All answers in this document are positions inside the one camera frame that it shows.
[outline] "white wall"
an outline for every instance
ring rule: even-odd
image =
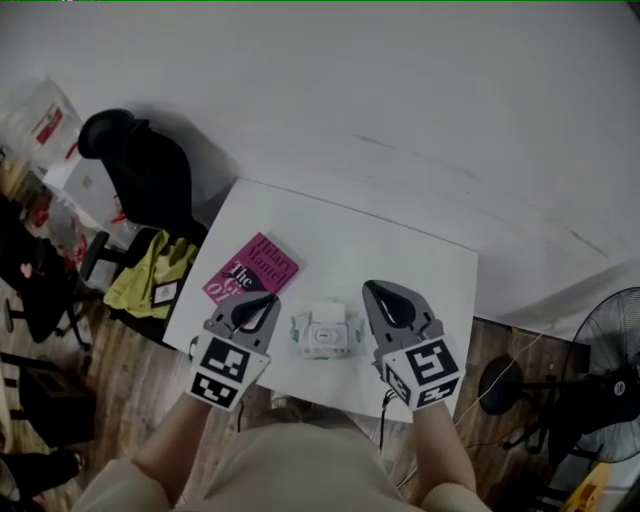
[[[478,251],[477,314],[533,327],[640,283],[639,51],[625,5],[0,6],[0,90],[179,116],[245,177]]]

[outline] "white table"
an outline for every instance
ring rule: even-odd
[[[334,298],[364,316],[362,285],[393,281],[420,292],[452,335],[464,368],[476,287],[477,255],[403,226],[301,194],[238,180],[227,197],[187,278],[169,322],[165,343],[188,352],[215,305],[203,285],[257,232],[300,264],[280,293],[282,310],[268,353],[271,364],[258,383],[311,402],[379,416],[389,389],[371,365],[375,340],[367,322],[367,355],[310,361],[291,349],[291,316],[315,301]],[[456,392],[446,402],[453,413]],[[411,421],[400,400],[387,418]]]

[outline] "chair armrest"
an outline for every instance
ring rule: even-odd
[[[80,266],[79,274],[83,281],[89,280],[98,260],[113,261],[115,263],[122,261],[124,254],[112,249],[107,249],[106,245],[108,241],[109,233],[100,231],[91,242],[87,255]]]

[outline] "clutter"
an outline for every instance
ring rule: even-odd
[[[82,123],[62,90],[49,77],[31,77],[0,104],[0,133],[9,147],[41,168],[79,156]]]

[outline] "red object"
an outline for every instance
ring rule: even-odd
[[[44,144],[45,142],[47,142],[49,140],[49,137],[51,137],[51,134],[60,124],[60,121],[62,121],[62,110],[56,107],[56,104],[54,103],[53,105],[51,105],[51,107],[49,107],[47,113],[35,127],[35,130],[38,130],[40,129],[40,126],[45,123],[44,127],[40,130],[40,133],[36,135],[36,140],[40,144]]]

